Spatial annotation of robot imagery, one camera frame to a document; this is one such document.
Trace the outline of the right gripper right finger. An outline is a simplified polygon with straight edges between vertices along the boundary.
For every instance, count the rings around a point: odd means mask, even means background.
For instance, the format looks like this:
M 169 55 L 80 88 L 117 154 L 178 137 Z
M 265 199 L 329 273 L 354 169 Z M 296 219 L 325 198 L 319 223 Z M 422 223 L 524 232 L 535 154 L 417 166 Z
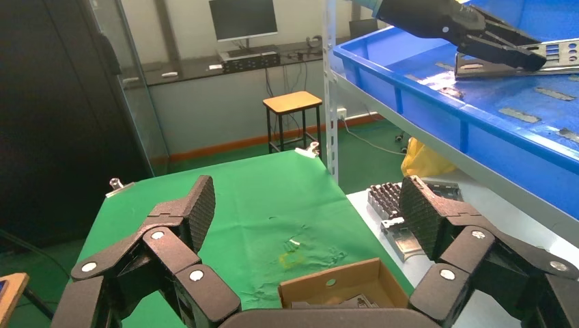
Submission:
M 411 310 L 450 327 L 480 291 L 523 327 L 578 326 L 572 263 L 501 232 L 470 204 L 436 195 L 417 176 L 403 179 L 399 208 L 432 261 L 410 296 Z

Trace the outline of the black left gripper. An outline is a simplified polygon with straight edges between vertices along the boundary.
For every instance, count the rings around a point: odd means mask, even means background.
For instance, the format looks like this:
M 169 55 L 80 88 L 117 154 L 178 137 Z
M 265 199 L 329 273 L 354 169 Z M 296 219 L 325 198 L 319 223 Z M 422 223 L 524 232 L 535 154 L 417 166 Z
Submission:
M 376 18 L 419 38 L 444 39 L 457 45 L 459 52 L 494 64 L 534 72 L 547 62 L 543 55 L 516 47 L 539 44 L 538 39 L 475 5 L 454 0 L 382 1 Z

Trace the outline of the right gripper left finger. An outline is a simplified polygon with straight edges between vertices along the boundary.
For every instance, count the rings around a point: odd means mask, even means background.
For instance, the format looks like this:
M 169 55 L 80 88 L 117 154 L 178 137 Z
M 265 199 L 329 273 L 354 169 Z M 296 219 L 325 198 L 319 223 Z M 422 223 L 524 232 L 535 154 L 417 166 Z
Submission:
M 215 206 L 207 175 L 184 197 L 157 204 L 136 232 L 72 269 L 51 325 L 121 327 L 155 292 L 187 327 L 222 325 L 241 301 L 199 256 Z

